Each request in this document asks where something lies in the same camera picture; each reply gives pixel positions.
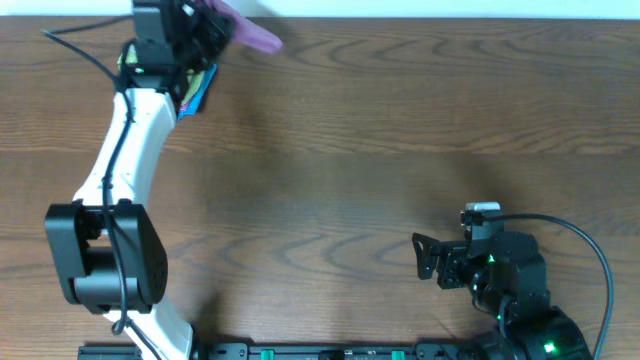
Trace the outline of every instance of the wood grain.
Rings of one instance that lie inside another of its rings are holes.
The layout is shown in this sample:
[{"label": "wood grain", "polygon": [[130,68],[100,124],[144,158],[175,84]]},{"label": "wood grain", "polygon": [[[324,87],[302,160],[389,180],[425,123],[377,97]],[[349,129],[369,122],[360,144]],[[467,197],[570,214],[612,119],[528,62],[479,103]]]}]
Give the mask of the wood grain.
[{"label": "wood grain", "polygon": [[[112,113],[98,71],[0,23],[0,358],[114,339],[63,300],[43,231],[81,185]],[[168,293],[209,340],[406,342],[492,326],[464,290],[415,274],[410,234],[462,233],[465,202],[557,215],[596,237],[616,281],[603,358],[640,356],[640,23],[259,19],[286,50],[221,59],[206,110],[177,127],[149,212]],[[130,24],[69,36],[115,68]],[[593,345],[604,283],[589,247],[534,233],[553,301]]]}]

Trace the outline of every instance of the purple object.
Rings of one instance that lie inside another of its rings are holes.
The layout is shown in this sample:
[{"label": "purple object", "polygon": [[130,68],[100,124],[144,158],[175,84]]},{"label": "purple object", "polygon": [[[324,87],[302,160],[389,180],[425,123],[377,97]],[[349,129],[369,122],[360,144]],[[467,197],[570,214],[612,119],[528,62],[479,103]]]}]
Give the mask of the purple object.
[{"label": "purple object", "polygon": [[252,23],[222,0],[202,0],[219,13],[231,16],[236,21],[233,41],[247,45],[267,54],[275,54],[282,49],[282,40]]}]

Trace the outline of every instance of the black device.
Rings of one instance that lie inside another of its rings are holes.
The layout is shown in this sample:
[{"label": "black device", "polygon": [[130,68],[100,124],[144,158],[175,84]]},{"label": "black device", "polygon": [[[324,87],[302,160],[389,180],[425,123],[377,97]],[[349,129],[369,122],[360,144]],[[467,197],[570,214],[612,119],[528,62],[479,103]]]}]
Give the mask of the black device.
[{"label": "black device", "polygon": [[[137,39],[123,46],[123,58],[127,58],[133,45],[138,61],[136,64],[124,61],[119,77],[55,36],[119,19],[45,32],[109,75],[127,105],[126,125],[102,181],[102,205],[85,206],[82,199],[71,204],[54,204],[45,218],[45,228],[67,301],[82,304],[93,314],[121,310],[114,334],[128,327],[153,357],[165,359],[167,355],[163,354],[167,352],[163,351],[163,344],[153,343],[127,316],[127,311],[151,315],[159,306],[167,285],[166,252],[143,205],[127,199],[115,204],[109,200],[113,163],[133,122],[133,109],[125,90],[155,89],[169,94],[171,101],[179,104],[186,92],[189,71],[207,69],[213,64],[230,41],[234,25],[230,18],[200,2],[134,0],[133,3]],[[582,230],[563,220],[535,214],[504,215],[496,203],[467,205],[461,215],[466,230],[459,241],[442,242],[420,234],[414,234],[411,239],[420,279],[430,279],[436,271],[437,283],[442,289],[468,288],[472,305],[497,321],[490,333],[468,341],[420,341],[412,346],[203,344],[193,336],[188,350],[181,354],[184,359],[194,360],[591,359],[576,324],[559,308],[550,305],[546,265],[535,238],[505,231],[504,221],[509,219],[539,219],[563,225],[582,236],[598,255],[605,270],[608,292],[607,309],[594,352],[597,358],[613,303],[611,270],[602,251]],[[111,248],[91,244],[103,231],[109,235]],[[139,359],[143,355],[141,350],[136,346],[81,347],[78,359]]]}]

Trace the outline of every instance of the white wall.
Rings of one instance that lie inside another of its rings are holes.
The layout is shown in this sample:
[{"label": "white wall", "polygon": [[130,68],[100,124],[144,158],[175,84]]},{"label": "white wall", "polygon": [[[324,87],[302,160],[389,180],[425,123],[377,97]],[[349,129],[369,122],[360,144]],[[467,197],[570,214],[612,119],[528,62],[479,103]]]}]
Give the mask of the white wall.
[{"label": "white wall", "polygon": [[[247,16],[640,19],[640,0],[227,0]],[[119,15],[130,0],[0,0],[0,15]]]}]

